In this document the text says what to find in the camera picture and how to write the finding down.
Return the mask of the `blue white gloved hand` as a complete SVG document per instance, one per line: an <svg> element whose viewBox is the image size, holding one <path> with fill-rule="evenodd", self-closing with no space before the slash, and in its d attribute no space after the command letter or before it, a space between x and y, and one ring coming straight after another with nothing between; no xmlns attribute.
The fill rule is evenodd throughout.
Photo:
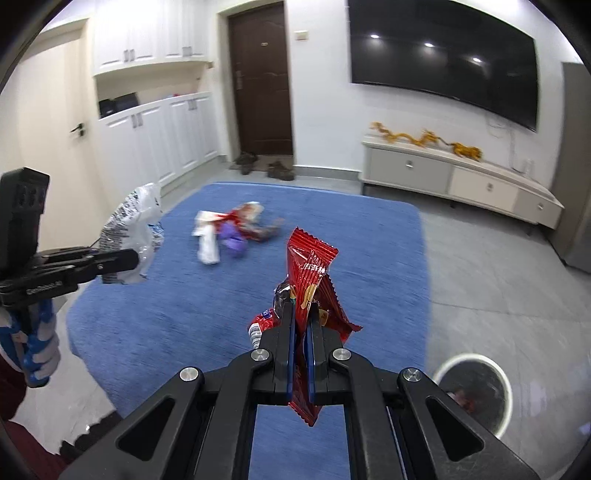
<svg viewBox="0 0 591 480"><path fill-rule="evenodd" d="M24 314L1 308L1 357L29 387L45 386L61 359L51 299L29 305Z"/></svg>

